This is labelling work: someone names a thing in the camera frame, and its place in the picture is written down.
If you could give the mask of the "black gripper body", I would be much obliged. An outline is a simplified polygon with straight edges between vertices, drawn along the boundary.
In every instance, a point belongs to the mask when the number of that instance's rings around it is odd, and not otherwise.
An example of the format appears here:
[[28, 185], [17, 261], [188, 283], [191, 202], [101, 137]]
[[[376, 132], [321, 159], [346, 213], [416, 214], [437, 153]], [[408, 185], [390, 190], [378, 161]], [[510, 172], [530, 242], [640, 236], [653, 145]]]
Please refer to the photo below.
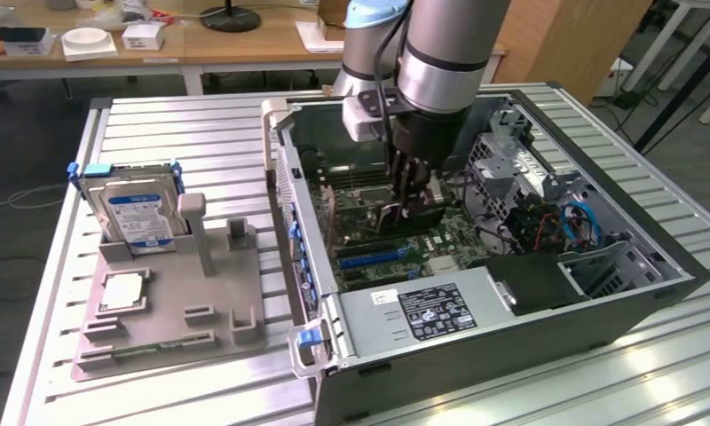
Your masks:
[[392, 146], [401, 154], [438, 167], [456, 147], [469, 108], [450, 114], [422, 110], [398, 114], [392, 133]]

